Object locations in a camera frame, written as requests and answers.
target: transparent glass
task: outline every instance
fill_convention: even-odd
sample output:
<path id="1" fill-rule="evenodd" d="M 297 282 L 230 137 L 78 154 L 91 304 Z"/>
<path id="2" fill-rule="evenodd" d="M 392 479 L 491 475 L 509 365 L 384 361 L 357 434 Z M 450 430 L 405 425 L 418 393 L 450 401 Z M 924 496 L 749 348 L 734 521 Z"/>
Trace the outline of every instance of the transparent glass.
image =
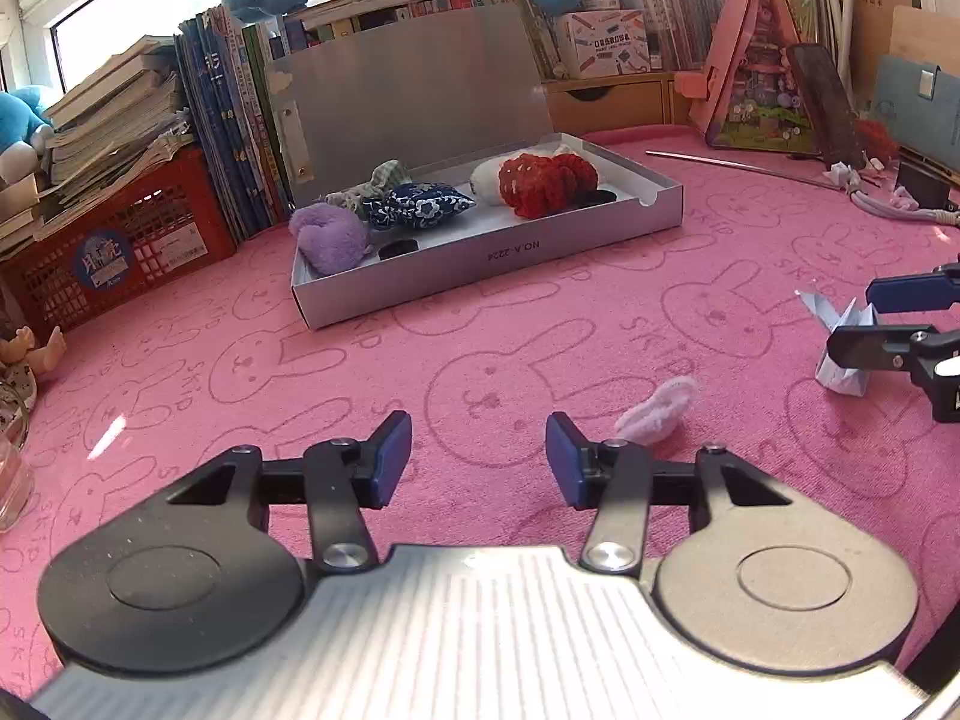
<path id="1" fill-rule="evenodd" d="M 180 22 L 219 4 L 220 0 L 90 1 L 56 26 L 66 88 L 76 86 L 143 35 L 172 35 Z"/>
<path id="2" fill-rule="evenodd" d="M 13 528 L 34 489 L 34 471 L 0 433 L 0 533 Z"/>

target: folded white paper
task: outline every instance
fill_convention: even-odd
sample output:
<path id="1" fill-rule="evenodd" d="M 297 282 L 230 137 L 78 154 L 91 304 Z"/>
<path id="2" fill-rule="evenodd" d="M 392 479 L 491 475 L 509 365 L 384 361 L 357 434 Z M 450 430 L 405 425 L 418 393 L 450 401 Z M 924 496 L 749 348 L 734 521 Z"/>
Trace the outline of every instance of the folded white paper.
<path id="1" fill-rule="evenodd" d="M 819 293 L 798 292 L 797 296 L 800 300 L 803 300 L 803 304 L 810 309 L 810 313 L 817 317 L 830 333 L 835 328 L 842 326 L 873 327 L 880 324 L 877 319 L 877 311 L 872 303 L 865 309 L 858 309 L 856 298 L 853 298 L 846 311 L 843 314 L 838 314 L 832 303 Z M 824 348 L 824 354 L 820 357 L 820 364 L 817 366 L 816 379 L 827 389 L 841 395 L 863 397 L 867 391 L 867 384 L 870 382 L 870 371 L 840 367 L 836 362 L 830 360 L 827 349 Z"/>

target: pink blanket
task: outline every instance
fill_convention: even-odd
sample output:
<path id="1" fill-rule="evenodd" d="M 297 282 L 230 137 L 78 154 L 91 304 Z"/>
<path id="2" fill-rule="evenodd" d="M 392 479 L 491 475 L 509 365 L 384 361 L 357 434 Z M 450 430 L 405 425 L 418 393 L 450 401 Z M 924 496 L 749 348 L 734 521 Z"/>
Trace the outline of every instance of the pink blanket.
<path id="1" fill-rule="evenodd" d="M 317 333 L 291 299 L 293 241 L 274 230 L 69 333 L 26 448 L 35 495 L 0 536 L 0 683 L 29 695 L 58 668 L 35 606 L 51 555 L 229 446 L 299 455 L 406 409 L 413 458 L 392 506 L 367 515 L 381 551 L 400 541 L 576 550 L 590 515 L 560 499 L 546 416 L 566 410 L 601 439 L 678 374 L 694 375 L 700 395 L 658 454 L 690 460 L 704 440 L 723 440 L 899 550 L 923 586 L 904 656 L 915 653 L 960 596 L 960 426 L 935 425 L 906 375 L 875 375 L 862 400 L 821 389 L 811 377 L 826 332 L 794 290 L 862 299 L 875 276 L 955 259 L 960 233 L 873 218 L 833 191 L 644 155 L 707 153 L 686 130 L 597 140 L 683 182 L 683 229 Z M 126 428 L 88 459 L 120 415 Z M 653 549 L 685 528 L 684 511 L 657 509 Z M 308 552 L 303 511 L 275 512 L 271 532 Z"/>

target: window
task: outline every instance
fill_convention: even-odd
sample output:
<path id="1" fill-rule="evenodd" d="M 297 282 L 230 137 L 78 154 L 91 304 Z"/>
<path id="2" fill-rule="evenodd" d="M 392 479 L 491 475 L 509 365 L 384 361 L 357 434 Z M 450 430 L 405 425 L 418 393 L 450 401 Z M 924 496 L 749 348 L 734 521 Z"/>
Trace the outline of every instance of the window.
<path id="1" fill-rule="evenodd" d="M 64 88 L 76 86 L 143 35 L 172 35 L 180 22 L 218 4 L 220 0 L 91 0 L 53 28 Z"/>

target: pink fluffy object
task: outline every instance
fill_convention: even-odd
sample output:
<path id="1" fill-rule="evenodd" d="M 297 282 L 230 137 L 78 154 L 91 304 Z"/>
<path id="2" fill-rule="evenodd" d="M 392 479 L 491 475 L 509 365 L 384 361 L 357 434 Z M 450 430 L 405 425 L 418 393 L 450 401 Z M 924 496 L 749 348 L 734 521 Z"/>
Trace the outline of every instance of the pink fluffy object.
<path id="1" fill-rule="evenodd" d="M 321 276 L 356 268 L 370 240 L 367 225 L 357 214 L 323 202 L 294 211 L 290 232 L 296 247 Z"/>
<path id="2" fill-rule="evenodd" d="M 690 376 L 668 379 L 649 398 L 616 420 L 616 437 L 642 446 L 661 442 L 677 429 L 696 392 L 697 382 Z"/>

